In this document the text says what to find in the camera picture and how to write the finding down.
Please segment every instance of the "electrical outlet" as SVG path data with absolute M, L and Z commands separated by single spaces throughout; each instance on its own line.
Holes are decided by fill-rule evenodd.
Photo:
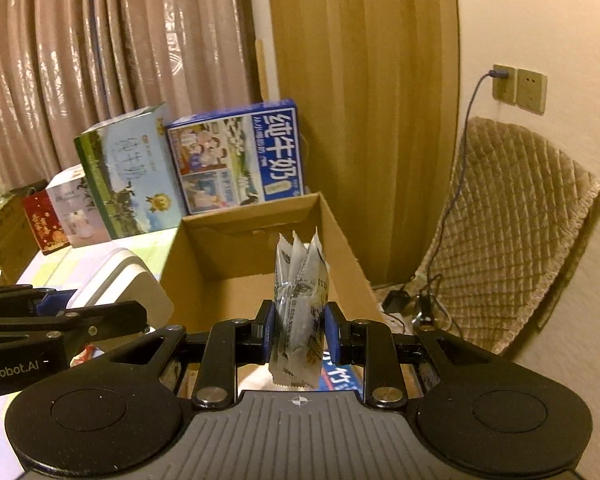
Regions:
M 530 70 L 518 70 L 518 106 L 544 114 L 546 101 L 546 76 Z
M 506 79 L 492 78 L 493 86 L 491 95 L 497 101 L 504 101 L 510 105 L 516 104 L 516 80 L 518 78 L 518 69 L 512 66 L 493 65 L 494 69 L 506 70 L 509 77 Z

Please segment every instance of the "open cardboard box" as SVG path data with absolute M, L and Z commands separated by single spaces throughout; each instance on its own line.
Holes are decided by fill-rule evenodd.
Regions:
M 37 252 L 22 198 L 13 196 L 0 209 L 0 284 L 16 283 Z
M 380 320 L 365 275 L 321 194 L 182 219 L 160 279 L 174 304 L 171 322 L 206 332 L 218 321 L 253 319 L 273 299 L 279 234 L 311 241 L 316 228 L 329 263 L 329 300 L 347 319 Z

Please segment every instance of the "circular pad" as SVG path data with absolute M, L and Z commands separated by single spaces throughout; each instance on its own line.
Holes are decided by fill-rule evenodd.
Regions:
M 30 386 L 7 410 L 7 436 L 27 468 L 102 478 L 141 465 L 171 443 L 182 414 L 168 388 L 127 364 L 96 380 L 81 366 Z
M 501 433 L 524 433 L 546 419 L 542 400 L 512 390 L 496 390 L 474 400 L 474 415 L 487 428 Z
M 421 435 L 442 458 L 480 475 L 546 476 L 576 462 L 591 433 L 589 409 L 561 384 L 442 381 L 418 407 Z
M 51 408 L 51 416 L 56 422 L 73 431 L 108 428 L 125 412 L 125 399 L 109 390 L 95 388 L 65 394 Z

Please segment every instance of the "wire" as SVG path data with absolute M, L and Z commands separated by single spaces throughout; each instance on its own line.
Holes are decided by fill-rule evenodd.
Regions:
M 431 278 L 429 281 L 427 281 L 427 283 L 425 283 L 422 288 L 418 291 L 418 294 L 423 293 L 425 290 L 428 291 L 429 294 L 431 294 L 431 285 L 433 285 L 433 283 L 436 280 L 440 280 L 440 282 L 442 281 L 442 273 L 437 273 L 433 278 Z M 438 282 L 438 286 L 436 287 L 436 291 L 433 294 L 437 294 L 438 293 L 438 289 L 440 288 L 440 282 Z
M 401 319 L 400 319 L 399 317 L 397 317 L 397 316 L 394 316 L 393 314 L 387 314 L 387 316 L 389 316 L 389 317 L 393 317 L 393 318 L 394 318 L 394 319 L 395 319 L 395 320 L 396 320 L 398 323 L 400 323 L 400 324 L 402 325 L 402 333 L 403 333 L 403 334 L 405 334 L 405 333 L 407 332 L 407 327 L 406 327 L 406 325 L 404 324 L 404 321 L 403 321 L 403 320 L 401 320 Z
M 444 313 L 444 315 L 446 316 L 446 320 L 448 321 L 448 326 L 446 326 L 442 330 L 444 330 L 445 332 L 451 330 L 451 327 L 454 325 L 454 319 L 451 317 L 451 314 L 449 314 L 449 311 L 446 309 L 446 306 L 444 306 L 438 301 L 438 298 L 436 298 L 433 294 L 431 295 L 431 297 L 433 298 L 433 301 L 436 302 L 438 308 Z
M 451 318 L 451 323 L 458 329 L 458 335 L 460 337 L 460 339 L 464 339 L 464 335 L 462 334 L 462 329 L 460 328 L 460 325 L 458 325 L 458 322 Z
M 451 210 L 453 209 L 454 205 L 458 201 L 458 198 L 460 197 L 460 192 L 462 191 L 462 184 L 464 183 L 464 172 L 466 171 L 466 129 L 467 129 L 467 123 L 469 122 L 469 114 L 471 113 L 471 108 L 474 105 L 475 96 L 477 95 L 478 90 L 480 89 L 480 85 L 482 84 L 482 82 L 485 79 L 487 79 L 490 76 L 491 76 L 491 73 L 486 73 L 483 76 L 481 76 L 480 79 L 478 79 L 478 83 L 475 85 L 474 93 L 472 94 L 471 99 L 469 99 L 469 104 L 467 105 L 467 108 L 466 108 L 466 115 L 464 116 L 464 127 L 462 128 L 462 139 L 460 139 L 461 153 L 459 155 L 459 157 L 460 157 L 460 175 L 458 177 L 458 187 L 456 188 L 456 192 L 454 193 L 453 197 L 449 201 L 449 204 L 446 206 L 445 212 L 442 215 L 442 220 L 440 222 L 440 234 L 438 235 L 438 243 L 436 245 L 435 250 L 433 251 L 433 254 L 431 255 L 431 257 L 429 259 L 429 262 L 427 263 L 426 276 L 427 276 L 427 284 L 428 285 L 430 285 L 431 282 L 433 281 L 433 280 L 429 279 L 429 275 L 431 273 L 431 266 L 433 264 L 433 260 L 436 259 L 436 256 L 438 255 L 438 252 L 440 251 L 440 246 L 442 245 L 442 237 L 445 233 L 446 220 L 448 219 L 449 215 L 451 214 Z

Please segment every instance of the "red gift box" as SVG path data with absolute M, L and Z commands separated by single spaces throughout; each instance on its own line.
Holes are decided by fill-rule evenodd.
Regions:
M 22 205 L 42 254 L 49 254 L 69 245 L 46 189 L 23 198 Z

